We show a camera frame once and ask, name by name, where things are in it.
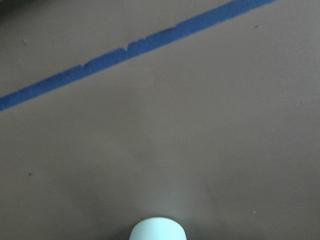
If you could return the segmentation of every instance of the white object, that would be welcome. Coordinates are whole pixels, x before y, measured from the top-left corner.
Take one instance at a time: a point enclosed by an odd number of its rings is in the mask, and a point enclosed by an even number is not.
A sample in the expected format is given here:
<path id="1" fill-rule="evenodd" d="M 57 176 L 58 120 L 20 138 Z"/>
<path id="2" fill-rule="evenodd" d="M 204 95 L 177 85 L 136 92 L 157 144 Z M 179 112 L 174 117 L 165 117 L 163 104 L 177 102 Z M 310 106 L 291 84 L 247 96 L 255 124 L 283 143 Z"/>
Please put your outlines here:
<path id="1" fill-rule="evenodd" d="M 129 240 L 187 240 L 182 226 L 165 217 L 152 217 L 132 229 Z"/>

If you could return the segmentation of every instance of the gray floor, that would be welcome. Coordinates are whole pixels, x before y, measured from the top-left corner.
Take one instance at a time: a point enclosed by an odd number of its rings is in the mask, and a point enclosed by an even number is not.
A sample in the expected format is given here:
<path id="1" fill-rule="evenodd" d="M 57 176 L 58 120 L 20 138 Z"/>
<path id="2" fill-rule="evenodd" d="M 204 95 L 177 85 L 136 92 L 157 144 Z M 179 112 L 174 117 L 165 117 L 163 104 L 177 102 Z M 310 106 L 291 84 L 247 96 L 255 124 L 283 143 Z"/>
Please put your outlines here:
<path id="1" fill-rule="evenodd" d="M 33 1 L 0 95 L 227 0 Z M 0 113 L 0 239 L 320 238 L 320 3 L 279 0 Z"/>

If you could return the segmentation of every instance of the blue line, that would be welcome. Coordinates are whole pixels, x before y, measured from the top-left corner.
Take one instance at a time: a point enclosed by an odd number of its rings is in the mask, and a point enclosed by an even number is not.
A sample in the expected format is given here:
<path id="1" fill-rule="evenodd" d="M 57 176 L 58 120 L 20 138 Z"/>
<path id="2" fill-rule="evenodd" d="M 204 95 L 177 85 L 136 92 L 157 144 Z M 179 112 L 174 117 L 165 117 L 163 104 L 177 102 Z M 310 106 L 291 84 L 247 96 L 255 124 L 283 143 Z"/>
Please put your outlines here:
<path id="1" fill-rule="evenodd" d="M 234 0 L 0 98 L 0 112 L 276 0 Z"/>

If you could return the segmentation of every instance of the white rounded object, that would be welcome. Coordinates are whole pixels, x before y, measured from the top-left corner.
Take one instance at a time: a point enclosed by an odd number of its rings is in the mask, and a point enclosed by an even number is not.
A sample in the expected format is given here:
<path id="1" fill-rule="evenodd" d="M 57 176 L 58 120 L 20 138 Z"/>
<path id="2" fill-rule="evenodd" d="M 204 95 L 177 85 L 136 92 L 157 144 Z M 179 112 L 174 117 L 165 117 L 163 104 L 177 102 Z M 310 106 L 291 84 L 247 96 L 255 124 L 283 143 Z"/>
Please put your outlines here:
<path id="1" fill-rule="evenodd" d="M 165 217 L 152 217 L 132 229 L 129 240 L 187 240 L 182 226 Z"/>

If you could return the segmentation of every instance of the blue tape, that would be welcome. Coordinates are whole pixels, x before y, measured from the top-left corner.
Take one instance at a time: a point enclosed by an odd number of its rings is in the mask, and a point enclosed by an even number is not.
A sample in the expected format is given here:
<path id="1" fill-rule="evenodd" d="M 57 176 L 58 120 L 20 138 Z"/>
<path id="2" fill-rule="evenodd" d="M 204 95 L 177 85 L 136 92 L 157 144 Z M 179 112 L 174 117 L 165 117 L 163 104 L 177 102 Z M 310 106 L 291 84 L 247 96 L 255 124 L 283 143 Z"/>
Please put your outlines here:
<path id="1" fill-rule="evenodd" d="M 0 112 L 276 0 L 234 0 L 0 98 Z"/>

